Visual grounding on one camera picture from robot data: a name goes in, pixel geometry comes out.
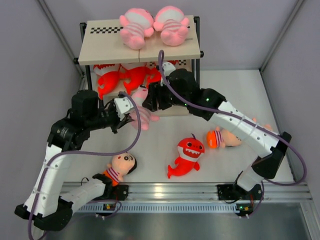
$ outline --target shelf board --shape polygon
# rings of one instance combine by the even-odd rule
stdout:
[[[158,62],[148,62],[147,66],[149,68],[155,67],[158,64]],[[188,71],[191,71],[191,60],[179,60],[178,64],[175,66],[177,69],[187,69]],[[95,83],[94,90],[98,91],[98,79],[97,76],[93,73],[91,74],[91,79],[92,83]],[[119,94],[119,92],[126,92],[126,89],[123,85],[123,82],[128,82],[129,79],[123,79],[120,80],[116,88],[110,92],[108,95],[105,95],[103,97],[103,101],[106,103],[108,102],[111,98],[116,98]],[[156,111],[154,114],[164,117],[164,116],[186,116],[189,114],[188,110],[185,107],[181,106],[172,106],[166,110],[159,110]]]
[[[120,37],[121,28],[118,19],[88,21],[78,59],[79,64],[139,62],[139,51],[123,44]]]
[[[155,32],[150,38],[145,38],[145,46],[141,50],[124,45],[118,19],[88,21],[78,62],[80,65],[153,62],[158,60],[159,50],[164,50],[165,60],[199,59],[194,17],[187,17],[190,19],[189,33],[183,44],[167,46],[160,39],[160,33]]]

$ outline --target checkered pattern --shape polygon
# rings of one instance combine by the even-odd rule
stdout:
[[[156,67],[156,63],[154,61],[150,61],[150,62],[148,62],[148,66],[155,68]]]
[[[179,60],[178,62],[179,66],[182,66],[182,65],[187,65],[187,60]]]
[[[92,27],[90,33],[91,34],[116,34],[123,26],[110,26],[110,27]]]

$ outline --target shelf leg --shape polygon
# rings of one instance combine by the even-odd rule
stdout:
[[[80,23],[80,33],[81,33],[81,41],[84,41],[85,33],[86,33],[87,24],[85,22]],[[88,85],[89,90],[93,90],[92,88],[92,80],[91,80],[91,71],[90,66],[85,66],[85,75],[86,75],[86,82]]]
[[[193,18],[194,22],[195,22],[195,31],[196,31],[196,36],[198,38],[198,43],[199,43],[199,47],[200,47],[200,17],[199,16],[195,16]],[[196,59],[195,61],[193,61],[192,65],[192,72],[195,72],[195,80],[196,82],[200,85],[200,59]]]

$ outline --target white enclosure wall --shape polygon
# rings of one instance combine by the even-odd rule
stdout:
[[[304,156],[307,183],[320,211],[320,1],[307,0],[264,71],[264,82],[282,130]],[[300,169],[293,157],[295,169]]]
[[[0,239],[27,239],[14,215],[31,193],[54,121],[80,77],[35,0],[0,3]]]
[[[200,16],[202,68],[258,69],[297,0],[46,0],[77,56],[81,49],[79,23],[117,19],[130,8],[154,16],[175,5],[186,15]]]

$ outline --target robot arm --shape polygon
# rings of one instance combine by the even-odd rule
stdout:
[[[149,95],[143,103],[150,111],[165,110],[172,105],[187,107],[190,114],[204,118],[205,120],[219,125],[247,143],[258,155],[252,165],[240,173],[234,187],[240,187],[239,191],[249,192],[256,184],[263,179],[273,179],[286,154],[287,146],[278,138],[265,134],[258,129],[257,123],[238,111],[219,92],[199,87],[192,72],[186,69],[173,70],[171,63],[162,63],[163,73],[169,81],[170,86],[185,100],[201,107],[212,108],[223,112],[238,115],[240,119],[222,113],[213,113],[206,110],[194,108],[178,99],[167,86],[161,83],[151,83],[149,85]],[[273,132],[290,142],[291,136],[284,132],[281,135]]]
[[[98,94],[90,90],[79,91],[72,97],[72,106],[67,116],[51,127],[45,159],[29,198],[15,209],[16,215],[28,219],[38,194],[32,219],[34,225],[42,230],[63,229],[79,208],[97,197],[108,198],[112,192],[111,180],[96,174],[81,187],[60,195],[75,155],[61,154],[53,158],[62,152],[80,150],[84,141],[90,137],[90,131],[110,127],[116,133],[117,129],[129,122],[127,116],[133,104],[127,97],[113,99],[106,110],[101,104],[98,107],[98,101]]]

